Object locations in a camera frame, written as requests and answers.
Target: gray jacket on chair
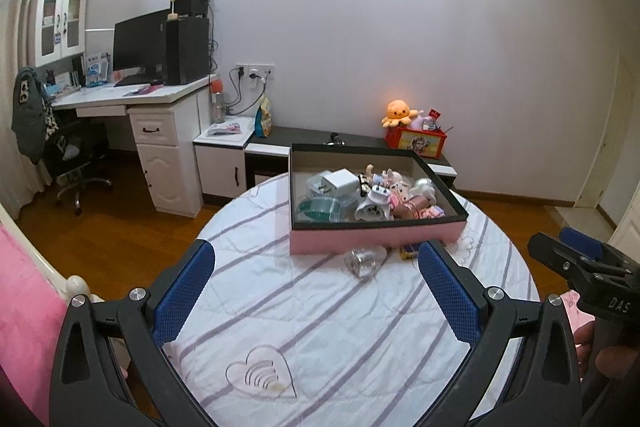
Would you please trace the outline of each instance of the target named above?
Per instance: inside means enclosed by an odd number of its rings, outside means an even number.
[[[33,68],[22,68],[15,77],[14,115],[11,129],[15,133],[18,151],[37,163],[44,153],[47,140],[47,93]]]

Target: blue and yellow small box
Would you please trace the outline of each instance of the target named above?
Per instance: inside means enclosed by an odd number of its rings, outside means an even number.
[[[398,255],[403,261],[411,261],[418,255],[421,243],[414,243],[413,245],[405,245],[398,248]]]

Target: black countertop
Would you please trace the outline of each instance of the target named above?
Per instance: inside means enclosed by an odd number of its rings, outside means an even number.
[[[253,136],[250,143],[261,143],[264,145],[279,145],[282,147],[291,147],[292,143],[317,143],[322,144],[330,142],[329,131],[314,131],[308,129],[296,129],[293,127],[271,127],[271,133],[265,138],[258,138]],[[343,134],[340,133],[340,137],[347,145],[354,145],[359,147],[382,147],[388,149],[386,140],[384,138],[372,138],[370,136],[359,136],[356,134]],[[444,165],[450,167],[450,163],[444,157],[440,156],[440,159],[424,158],[427,163],[435,165]]]

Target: white curtain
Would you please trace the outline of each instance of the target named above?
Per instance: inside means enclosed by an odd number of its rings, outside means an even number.
[[[15,75],[28,64],[30,0],[0,0],[0,203],[15,219],[33,195],[50,184],[38,166],[18,152],[11,130]]]

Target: orange octopus plush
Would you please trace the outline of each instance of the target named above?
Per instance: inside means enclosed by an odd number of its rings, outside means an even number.
[[[409,125],[411,119],[417,116],[415,109],[409,109],[409,106],[402,100],[394,100],[386,106],[386,117],[382,119],[382,127],[396,127],[398,124]]]

